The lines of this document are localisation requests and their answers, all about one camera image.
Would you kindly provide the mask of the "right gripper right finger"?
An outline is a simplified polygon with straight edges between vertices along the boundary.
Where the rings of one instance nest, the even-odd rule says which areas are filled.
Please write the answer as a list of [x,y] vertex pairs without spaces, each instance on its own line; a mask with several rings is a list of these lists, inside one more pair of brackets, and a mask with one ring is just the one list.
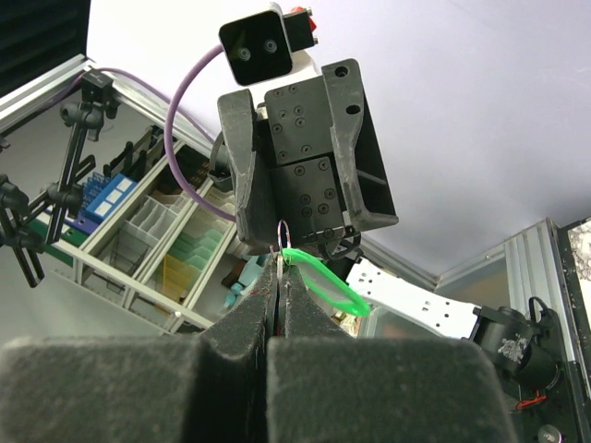
[[276,306],[302,281],[271,267],[267,344],[270,442],[513,442],[500,382],[484,353],[453,339],[304,335]]

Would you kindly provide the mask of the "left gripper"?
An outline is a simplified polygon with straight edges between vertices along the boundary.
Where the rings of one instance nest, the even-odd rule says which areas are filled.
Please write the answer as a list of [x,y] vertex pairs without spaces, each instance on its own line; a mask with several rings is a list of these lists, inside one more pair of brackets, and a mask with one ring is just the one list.
[[344,59],[321,74],[266,92],[266,118],[248,89],[218,99],[237,236],[253,254],[276,245],[281,220],[294,245],[343,239],[344,204],[357,230],[399,221],[359,63]]

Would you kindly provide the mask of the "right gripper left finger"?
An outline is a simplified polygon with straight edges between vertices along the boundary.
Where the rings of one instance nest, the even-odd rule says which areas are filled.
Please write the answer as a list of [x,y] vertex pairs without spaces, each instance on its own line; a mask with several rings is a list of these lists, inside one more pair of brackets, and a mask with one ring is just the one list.
[[18,339],[1,351],[5,442],[251,442],[277,265],[188,336]]

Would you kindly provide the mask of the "metal keyring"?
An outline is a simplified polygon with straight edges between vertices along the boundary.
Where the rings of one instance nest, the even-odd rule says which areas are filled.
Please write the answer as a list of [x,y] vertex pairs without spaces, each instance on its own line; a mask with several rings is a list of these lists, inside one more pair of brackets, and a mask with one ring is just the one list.
[[286,220],[279,220],[277,225],[277,245],[280,255],[285,249],[292,247],[291,234]]

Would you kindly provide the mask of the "silver key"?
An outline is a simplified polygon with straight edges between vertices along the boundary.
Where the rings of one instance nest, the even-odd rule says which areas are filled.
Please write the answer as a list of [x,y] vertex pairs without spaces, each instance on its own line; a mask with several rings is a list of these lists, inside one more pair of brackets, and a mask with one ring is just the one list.
[[283,253],[278,252],[276,255],[276,271],[277,271],[277,282],[279,285],[281,285],[283,282],[283,270],[284,270]]

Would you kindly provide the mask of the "green key tag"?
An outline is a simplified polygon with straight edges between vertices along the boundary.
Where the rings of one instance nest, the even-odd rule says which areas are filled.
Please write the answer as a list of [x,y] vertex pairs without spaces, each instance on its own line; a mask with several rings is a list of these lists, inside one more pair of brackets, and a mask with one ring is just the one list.
[[299,271],[303,283],[333,308],[356,317],[367,317],[369,304],[318,258],[296,248],[283,249],[288,269]]

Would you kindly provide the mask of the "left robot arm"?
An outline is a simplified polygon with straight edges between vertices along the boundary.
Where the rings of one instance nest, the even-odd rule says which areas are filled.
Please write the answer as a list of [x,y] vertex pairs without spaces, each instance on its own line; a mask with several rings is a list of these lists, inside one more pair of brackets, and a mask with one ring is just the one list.
[[521,313],[453,301],[367,260],[347,281],[328,269],[358,249],[362,233],[398,221],[357,61],[273,88],[262,105],[244,89],[223,95],[217,107],[238,237],[275,249],[280,283],[296,269],[339,310],[365,317],[378,305],[438,336],[474,342],[502,377],[524,388],[558,383],[558,319],[535,297]]

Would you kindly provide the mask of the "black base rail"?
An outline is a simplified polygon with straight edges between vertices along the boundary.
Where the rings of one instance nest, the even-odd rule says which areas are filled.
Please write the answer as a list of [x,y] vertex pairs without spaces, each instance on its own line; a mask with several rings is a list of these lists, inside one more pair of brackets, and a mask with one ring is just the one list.
[[513,307],[528,310],[537,296],[557,312],[570,371],[575,411],[590,440],[590,324],[567,230],[545,219],[517,234],[505,248]]

